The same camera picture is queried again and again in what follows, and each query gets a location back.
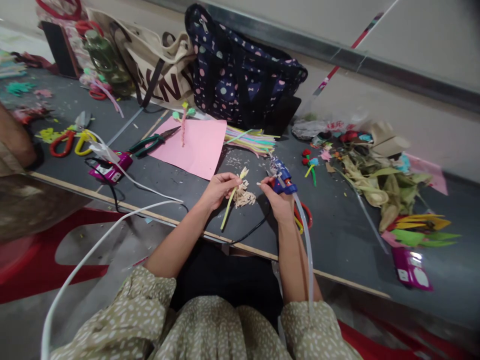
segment plastic bottle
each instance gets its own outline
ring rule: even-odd
[[[95,30],[85,32],[85,39],[85,49],[90,54],[93,65],[105,77],[113,92],[121,96],[131,95],[135,85],[110,42]]]

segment wooden table edge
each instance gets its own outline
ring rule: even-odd
[[[34,177],[38,180],[41,180],[43,182],[50,183],[50,184],[53,184],[55,186],[71,190],[75,193],[85,195],[89,198],[98,199],[100,201],[107,202],[107,203],[110,203],[110,204],[115,204],[115,200],[113,198],[98,193],[98,191],[101,189],[101,187],[99,189],[97,189],[96,191],[93,191],[93,190],[88,190],[86,188],[83,188],[83,187],[80,187],[80,186],[77,186],[77,185],[73,185],[73,184],[65,182],[65,181],[55,179],[55,178],[47,176],[47,175],[43,175],[43,174],[38,173],[38,172],[34,172],[34,171],[28,172],[27,175],[31,176],[31,177]],[[123,202],[123,201],[119,201],[118,204],[120,206],[122,206],[126,209],[130,209],[132,211],[140,209],[139,207],[130,205],[129,203],[126,203],[126,202]],[[179,221],[176,221],[174,219],[171,219],[171,218],[168,218],[168,217],[165,217],[165,216],[162,216],[162,215],[158,215],[158,214],[156,214],[154,212],[151,212],[151,211],[148,211],[148,210],[142,211],[141,214],[146,215],[146,216],[151,217],[151,218],[154,218],[154,219],[161,220],[163,222],[166,222],[166,223],[169,223],[169,224],[172,224],[172,225],[178,225],[179,224]],[[233,241],[233,240],[230,240],[229,238],[216,235],[216,234],[214,234],[213,232],[210,232],[210,231],[204,231],[202,234],[206,235],[206,236],[209,236],[211,238],[223,241],[225,243],[231,243]],[[276,256],[272,253],[269,253],[269,252],[266,252],[266,251],[263,251],[263,250],[259,250],[259,249],[256,249],[254,247],[242,244],[242,243],[237,243],[237,244],[234,245],[234,247],[236,247],[238,249],[241,249],[241,250],[244,250],[246,252],[249,252],[251,254],[261,256],[263,258],[267,258],[267,259],[271,259],[271,260],[275,260],[275,261],[279,260],[278,256]],[[346,285],[348,287],[358,289],[358,290],[364,291],[366,293],[370,293],[370,294],[379,296],[379,297],[384,298],[384,299],[391,299],[390,295],[388,295],[387,293],[372,289],[372,288],[364,286],[364,285],[360,285],[356,282],[346,280],[342,277],[338,277],[338,276],[335,276],[335,275],[330,275],[329,273],[319,271],[319,270],[316,270],[316,269],[314,269],[313,272],[315,274],[323,277],[323,278],[332,280],[336,283],[340,283],[340,284]]]

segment bag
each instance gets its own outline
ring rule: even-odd
[[[89,52],[85,49],[82,38],[75,28],[78,21],[87,19],[87,14],[83,11],[80,0],[36,0],[36,3],[36,15],[41,22],[57,24],[65,29],[66,37],[78,66],[82,69],[93,69],[94,65]]]
[[[116,46],[136,82],[139,104],[146,107],[152,97],[156,104],[177,106],[192,96],[191,62],[195,54],[186,32],[181,32],[177,39],[169,32],[160,38],[147,28],[117,20],[99,10],[87,8],[87,14]]]
[[[287,53],[216,23],[200,5],[185,12],[194,44],[195,104],[218,119],[262,128],[282,97],[292,97],[308,76]]]

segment gray table surface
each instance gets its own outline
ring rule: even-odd
[[[0,81],[0,100],[8,108],[19,104],[36,102],[32,94],[16,97],[5,92],[5,85],[12,80]],[[76,80],[49,75],[43,70],[29,70],[29,77],[18,79],[36,84],[36,89],[49,89],[53,98],[46,99],[55,109],[54,117],[59,123],[35,121],[30,128],[33,133],[47,127],[63,130],[73,123],[82,110],[90,110],[96,119],[90,129],[108,141],[123,124],[138,110],[136,99],[122,100],[120,105],[125,119],[113,110],[110,101],[96,101],[89,97],[87,90],[79,87]],[[111,146],[114,150],[126,151],[138,141],[159,119],[164,110],[151,105],[149,113],[143,112]],[[89,168],[84,158],[73,152],[66,158],[50,156],[47,144],[41,144],[45,158],[35,171],[44,176],[72,184],[111,198],[110,189],[88,175]],[[454,324],[471,329],[480,329],[480,271],[478,258],[478,210],[480,187],[477,184],[447,175],[449,196],[432,188],[422,190],[422,196],[438,214],[452,221],[445,230],[462,234],[458,243],[443,248],[421,249],[424,268],[433,284],[433,292],[407,289],[398,280],[391,254],[385,254],[370,228],[365,214],[351,188],[342,177],[330,174],[322,164],[316,168],[317,187],[311,177],[304,178],[306,167],[301,163],[302,151],[309,146],[287,134],[277,142],[275,154],[284,161],[297,184],[298,195],[311,210],[313,227],[310,230],[313,253],[313,267],[340,280],[347,280],[382,293],[388,294],[395,302],[438,316]],[[239,174],[244,166],[250,172],[247,180],[249,191],[257,195],[255,205],[234,209],[227,220],[224,232],[220,224],[225,213],[226,202],[216,211],[207,224],[206,230],[227,239],[236,240],[256,225],[268,210],[261,190],[256,186],[266,176],[268,160],[257,159],[244,149],[224,146],[218,162],[218,172]],[[147,156],[133,161],[128,169],[138,182],[156,189],[163,194],[184,200],[188,208],[197,202],[207,187],[208,181],[189,174],[173,165]],[[162,198],[135,187],[127,179],[116,186],[124,202],[142,208]],[[367,205],[375,224],[380,212]],[[186,214],[184,207],[168,204],[151,211],[166,218],[181,221]],[[278,254],[277,225],[273,215],[268,217],[257,231],[243,242],[245,245],[276,256]]]

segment power cord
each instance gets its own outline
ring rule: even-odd
[[[95,135],[95,137],[98,139],[98,141],[99,141],[105,148],[108,148],[107,144],[105,143],[105,141],[102,140],[102,138],[101,138],[100,136],[98,136],[98,135],[97,135],[96,133],[94,133],[93,131],[88,130],[88,132],[91,133],[91,134],[93,134],[93,135]],[[143,188],[143,189],[145,189],[145,190],[148,190],[148,191],[150,191],[150,192],[152,192],[152,193],[154,193],[154,194],[163,196],[164,198],[171,199],[171,200],[175,200],[175,201],[178,201],[178,202],[180,202],[180,203],[183,203],[183,201],[180,200],[180,199],[177,199],[177,198],[175,198],[175,197],[171,197],[171,196],[164,195],[164,194],[162,194],[161,192],[158,192],[158,191],[156,191],[156,190],[153,190],[153,189],[151,189],[151,188],[149,188],[149,187],[147,187],[147,186],[145,186],[145,185],[142,185],[141,183],[135,181],[130,175],[127,174],[127,172],[126,172],[121,166],[119,166],[119,163],[116,162],[116,161],[112,158],[112,156],[110,155],[109,152],[107,152],[107,156],[108,156],[108,159],[110,160],[110,162],[112,162],[113,164],[117,165],[118,169],[123,173],[123,175],[125,175],[125,177],[126,177],[127,179],[129,179],[132,183],[136,184],[136,185],[139,186],[140,188]]]
[[[97,163],[99,164],[102,164],[102,162],[105,162],[103,161],[102,159],[98,158],[98,157],[87,157],[84,162],[85,164],[87,164],[89,167],[91,167],[93,170],[95,170],[98,174],[100,174],[100,176],[103,178],[103,180],[105,181],[105,185],[108,185],[108,187],[110,188],[111,190],[111,194],[113,196],[113,200],[115,201],[115,210],[117,213],[120,213],[120,214],[128,214],[128,212],[125,212],[125,211],[120,211],[119,209],[119,201],[117,199],[117,193],[115,191],[115,188],[114,186],[110,183],[110,181],[108,181],[108,179],[105,177],[104,174],[102,174],[95,166],[93,166],[91,163],[89,163],[90,160],[95,160]]]
[[[239,242],[242,242],[243,240],[245,240],[246,238],[248,238],[250,235],[253,234],[253,232],[255,230],[257,230],[260,226],[262,226],[262,224],[267,221],[267,218],[269,217],[270,215],[270,212],[272,212],[272,206],[270,205],[270,203],[268,204],[268,212],[266,213],[265,217],[262,219],[262,221],[260,221],[257,225],[255,225],[253,227],[253,229],[251,229],[249,232],[247,232],[244,236],[242,236],[241,238],[239,238],[238,240],[235,240],[235,241],[232,241],[230,242],[228,245],[229,246],[232,246],[232,245],[235,245]]]
[[[181,204],[179,201],[173,201],[173,200],[167,200],[167,201],[162,201],[158,202],[149,206],[145,206],[141,209],[129,212],[125,215],[123,215],[121,218],[119,218],[116,223],[113,224],[113,226],[108,229],[108,231],[103,235],[100,240],[90,249],[90,251],[85,255],[85,257],[80,261],[80,263],[73,269],[71,274],[68,276],[68,278],[65,280],[63,285],[61,286],[60,290],[58,291],[57,295],[55,296],[55,299],[53,300],[50,309],[48,310],[48,314],[46,315],[45,318],[45,323],[43,324],[43,332],[41,335],[41,360],[49,360],[50,359],[50,337],[52,335],[52,320],[54,317],[54,312],[55,309],[57,308],[57,305],[59,304],[60,298],[64,294],[65,290],[69,286],[70,282],[72,282],[72,279],[75,277],[75,275],[79,272],[80,268],[87,262],[89,257],[95,252],[95,250],[102,244],[102,242],[107,238],[108,235],[117,227],[118,224],[120,224],[121,221],[124,219],[135,215],[139,212],[142,212],[144,210],[148,210],[150,208],[154,208],[163,204]]]

